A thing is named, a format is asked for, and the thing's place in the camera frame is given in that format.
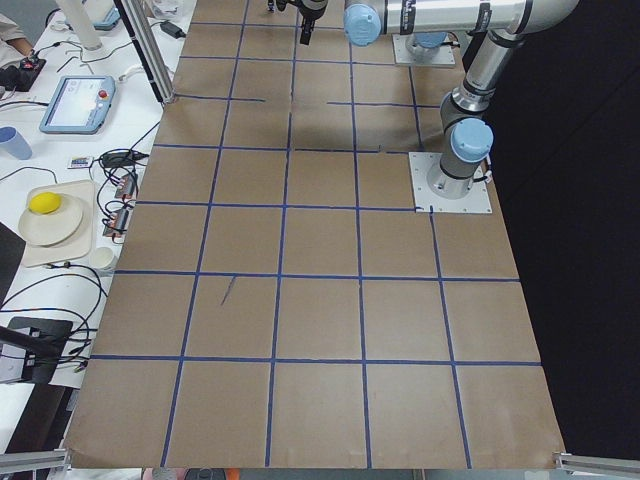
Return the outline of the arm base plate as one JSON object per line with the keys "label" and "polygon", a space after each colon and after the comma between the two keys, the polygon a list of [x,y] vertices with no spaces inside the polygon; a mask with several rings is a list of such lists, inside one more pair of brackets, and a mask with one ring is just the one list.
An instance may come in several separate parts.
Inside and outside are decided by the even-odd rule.
{"label": "arm base plate", "polygon": [[482,164],[467,179],[454,179],[441,169],[441,153],[410,152],[409,165],[416,212],[491,214]]}
{"label": "arm base plate", "polygon": [[455,58],[447,32],[392,36],[395,63],[407,66],[453,68]]}

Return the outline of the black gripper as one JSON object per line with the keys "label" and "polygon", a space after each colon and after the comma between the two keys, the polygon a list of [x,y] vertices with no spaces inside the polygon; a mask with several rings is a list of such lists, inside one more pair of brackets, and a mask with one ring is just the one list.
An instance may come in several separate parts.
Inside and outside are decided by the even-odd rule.
{"label": "black gripper", "polygon": [[309,45],[315,21],[324,15],[328,0],[295,0],[294,3],[303,17],[299,42]]}

